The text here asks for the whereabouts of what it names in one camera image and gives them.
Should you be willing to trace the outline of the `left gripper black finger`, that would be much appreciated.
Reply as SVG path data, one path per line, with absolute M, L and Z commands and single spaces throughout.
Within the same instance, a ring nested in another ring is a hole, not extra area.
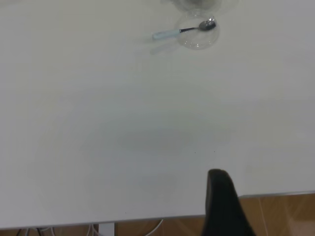
M 211 169 L 207 175 L 203 236 L 254 236 L 230 175 Z

